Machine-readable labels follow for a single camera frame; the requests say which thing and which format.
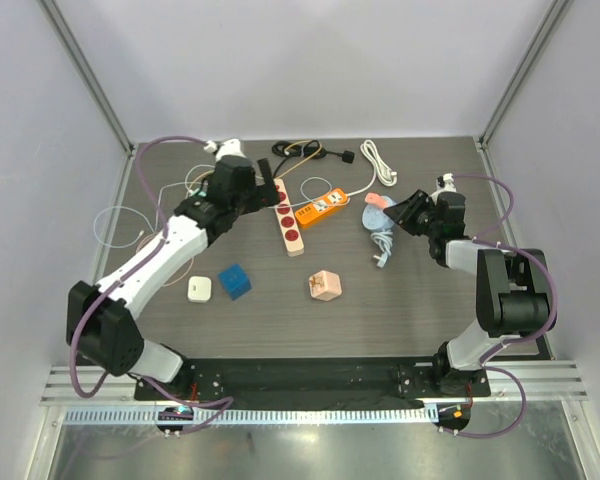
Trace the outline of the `light blue round socket base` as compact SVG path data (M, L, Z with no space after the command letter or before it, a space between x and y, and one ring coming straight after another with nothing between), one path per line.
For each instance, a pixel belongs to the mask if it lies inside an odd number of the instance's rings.
M384 197L388 200L389 206L396 204L390 197ZM367 203L362 213L362 224L372 233L390 231L394 227L394 222L383 213L383 210L377 209Z

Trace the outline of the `beige red power strip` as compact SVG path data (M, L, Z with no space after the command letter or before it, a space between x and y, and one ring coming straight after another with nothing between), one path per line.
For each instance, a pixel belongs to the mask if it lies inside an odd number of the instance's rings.
M304 242L291 207L286 186L282 179L275 179L274 185L279 194L279 203L275 206L274 212L287 255L289 257L302 255L304 253Z

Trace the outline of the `orange power strip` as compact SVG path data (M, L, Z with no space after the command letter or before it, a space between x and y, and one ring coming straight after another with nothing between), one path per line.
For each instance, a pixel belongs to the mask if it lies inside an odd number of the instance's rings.
M335 188L298 209L295 218L300 227L307 229L333 215L348 203L349 196L340 188Z

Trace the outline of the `blue cube socket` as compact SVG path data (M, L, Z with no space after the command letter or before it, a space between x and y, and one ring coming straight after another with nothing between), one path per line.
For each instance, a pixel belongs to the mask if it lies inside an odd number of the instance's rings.
M249 277L239 264L234 264L220 272L218 280L231 300L237 300L252 288Z

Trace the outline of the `white charger plug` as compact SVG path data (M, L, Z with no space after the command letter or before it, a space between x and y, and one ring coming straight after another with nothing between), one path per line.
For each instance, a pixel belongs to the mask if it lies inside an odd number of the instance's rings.
M192 303L206 303L212 296L212 280L204 276L191 276L187 283L187 299Z

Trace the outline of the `pink cube socket adapter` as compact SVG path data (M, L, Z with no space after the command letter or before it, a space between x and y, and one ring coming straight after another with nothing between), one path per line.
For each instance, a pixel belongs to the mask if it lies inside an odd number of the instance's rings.
M327 270L311 275L308 285L310 296L316 300L331 301L343 293L340 276Z

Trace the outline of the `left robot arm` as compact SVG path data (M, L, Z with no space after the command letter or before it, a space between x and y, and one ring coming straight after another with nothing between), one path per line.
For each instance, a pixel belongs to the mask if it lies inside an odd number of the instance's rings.
M185 397L192 375L175 350L145 339L136 320L170 277L204 252L236 220L280 201L270 164L236 155L218 160L206 188L184 200L141 251L108 276L69 291L66 339L106 375L132 374L157 382L168 398Z

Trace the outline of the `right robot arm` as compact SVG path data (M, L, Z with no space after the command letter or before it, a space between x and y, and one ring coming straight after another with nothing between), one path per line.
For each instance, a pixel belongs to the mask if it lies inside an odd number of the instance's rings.
M432 197L418 190L383 209L408 234L425 236L429 254L439 265L471 274L476 280L476 319L432 357L430 382L444 396L466 395L482 380L489 359L555 322L544 253L538 249L517 252L469 238L465 202L454 191Z

